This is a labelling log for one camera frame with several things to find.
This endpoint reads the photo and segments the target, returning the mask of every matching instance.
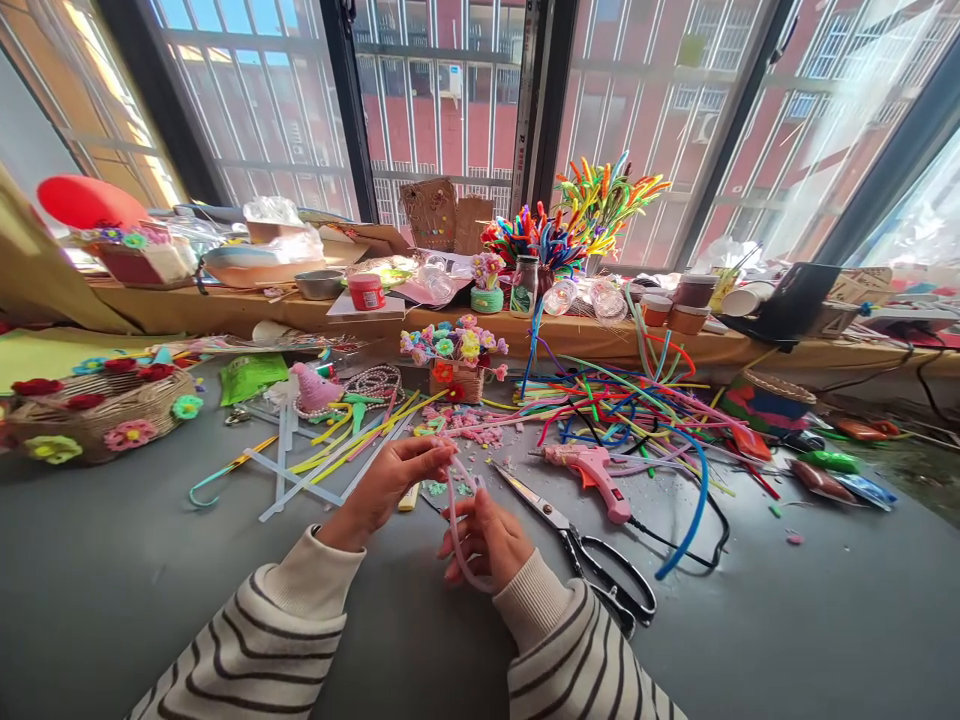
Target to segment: gray table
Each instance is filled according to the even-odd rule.
[[[213,384],[210,370],[202,374]],[[102,467],[0,457],[0,717],[120,717],[247,574],[328,516],[301,496],[258,522],[273,479],[252,463],[220,486],[214,509],[192,511],[194,483],[270,434],[258,421],[225,427],[210,404],[189,426]],[[518,439],[508,430],[495,456],[520,460],[532,487],[651,579],[660,610],[632,645],[691,718],[957,716],[960,539],[922,506],[904,498],[884,515],[818,503],[776,519],[753,481],[735,474],[737,497],[716,493],[733,526],[721,570],[703,577],[684,562],[689,572],[656,583],[661,548],[606,525],[599,498],[572,476],[522,458],[537,432],[528,426]],[[494,496],[569,577],[556,537],[493,479],[486,452],[476,456]],[[340,489],[350,475],[325,482]],[[622,485],[645,523],[682,535],[692,484],[643,475]],[[792,481],[779,487],[784,500],[810,499]],[[787,545],[788,527],[805,544]],[[443,589],[443,529],[421,501],[373,540],[314,717],[507,714],[512,641],[488,598]],[[694,551],[709,556],[717,532],[708,511]]]

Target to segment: pink glue gun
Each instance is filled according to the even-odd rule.
[[[630,512],[630,501],[627,500],[620,488],[616,486],[606,471],[610,464],[610,453],[602,447],[586,447],[584,445],[547,445],[540,450],[533,450],[531,455],[540,455],[552,465],[562,465],[571,470],[578,470],[583,478],[583,489],[595,487],[600,491],[603,502],[607,505],[607,518],[614,525],[623,525],[633,514]]]

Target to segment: scissors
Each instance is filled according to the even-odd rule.
[[[541,519],[553,526],[553,529],[560,535],[563,546],[567,550],[567,555],[573,564],[573,571],[580,579],[586,581],[597,596],[609,607],[617,616],[617,623],[620,625],[623,634],[629,640],[633,637],[633,631],[636,629],[637,621],[644,627],[648,627],[657,612],[657,598],[653,593],[653,588],[647,582],[646,578],[640,573],[633,564],[621,555],[617,550],[599,538],[581,535],[580,531],[563,516],[552,504],[548,503],[533,490],[528,488],[509,471],[497,464],[491,463],[497,469],[497,472],[507,481],[513,490],[520,495],[527,504],[537,511]],[[644,597],[650,601],[649,606],[644,605],[642,601],[637,600],[629,592],[620,587],[616,580],[608,573],[603,566],[597,562],[589,552],[587,547],[595,548],[603,552],[604,555],[611,558],[620,569],[623,570],[630,579],[643,592]],[[593,570],[594,574],[600,578],[604,587],[600,587],[587,580],[583,573],[583,566],[580,564],[580,558]]]

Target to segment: red balloon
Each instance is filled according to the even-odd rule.
[[[84,175],[54,175],[37,188],[43,209],[78,230],[127,228],[149,219],[146,208],[126,190]]]

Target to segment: striped sleeve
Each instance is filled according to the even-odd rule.
[[[564,587],[539,552],[494,604],[520,649],[507,675],[511,718],[685,720],[587,584]]]
[[[363,557],[326,547],[308,530],[280,565],[247,578],[130,717],[305,718],[340,642],[343,603]]]

